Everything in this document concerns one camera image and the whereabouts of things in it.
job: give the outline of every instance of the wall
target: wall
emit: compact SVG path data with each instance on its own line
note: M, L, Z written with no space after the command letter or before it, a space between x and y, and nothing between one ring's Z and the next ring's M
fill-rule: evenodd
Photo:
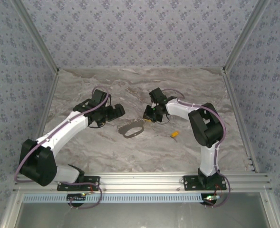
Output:
M261 172L280 205L280 0L271 0L230 72Z
M23 0L56 64L223 66L257 0Z
M0 220L21 144L34 137L52 79L11 2L0 1Z

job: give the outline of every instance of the gray marble surface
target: gray marble surface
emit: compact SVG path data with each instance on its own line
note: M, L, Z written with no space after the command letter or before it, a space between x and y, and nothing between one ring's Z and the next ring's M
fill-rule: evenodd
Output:
M73 164L86 172L197 171L200 147L187 120L170 116L170 122L165 125L146 122L144 132L131 139L118 133L121 126L142 118L146 105L150 104L148 93L160 87L180 90L190 103L212 103L228 131L219 153L220 169L248 169L247 155L220 72L194 68L60 70L45 133L65 119L75 105L90 98L96 85L107 87L112 104L122 104L126 114L107 122L103 128L81 131L62 148L56 157L59 164ZM170 138L174 131L180 132L177 142Z

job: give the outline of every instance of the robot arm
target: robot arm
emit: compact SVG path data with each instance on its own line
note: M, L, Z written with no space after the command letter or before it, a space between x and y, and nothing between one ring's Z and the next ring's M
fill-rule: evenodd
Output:
M223 137L223 128L221 123L212 113L199 108L206 107L216 110L211 103L203 105L194 105L190 103L180 103L176 97L167 98L160 88L156 88L149 93L153 104L147 105L144 112L144 119L152 122L161 122L163 115L176 115L185 120L189 120L195 139L201 146L201 164L199 168L199 176L203 179L216 174L214 156L215 146ZM216 167L218 169L218 159L216 159Z
M55 157L60 149L77 133L96 122L98 127L102 127L106 121L112 121L125 114L124 108L120 104L116 104L115 108L106 106L106 103L87 114L81 114L87 110L96 107L105 99L106 93L95 90L92 98L83 101L73 108L70 115L52 131L38 138L36 141L27 139L21 148L20 160L29 153L38 143L44 142L38 147L33 154L26 160L22 166L20 173L40 184L46 186L51 182L82 182L84 172L72 165L56 165Z

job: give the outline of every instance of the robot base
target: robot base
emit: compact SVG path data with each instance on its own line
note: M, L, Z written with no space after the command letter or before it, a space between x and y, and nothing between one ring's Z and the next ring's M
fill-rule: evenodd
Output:
M206 177L200 169L198 169L198 176L183 176L183 184L185 191L196 191L196 190L226 190L225 179L218 173L212 176Z

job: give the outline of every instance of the yellow object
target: yellow object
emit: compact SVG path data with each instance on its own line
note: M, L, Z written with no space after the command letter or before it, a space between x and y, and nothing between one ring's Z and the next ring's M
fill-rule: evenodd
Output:
M175 131L175 132L172 133L172 136L171 136L171 137L174 138L174 137L178 136L179 134L180 134L180 133L179 133L178 131Z

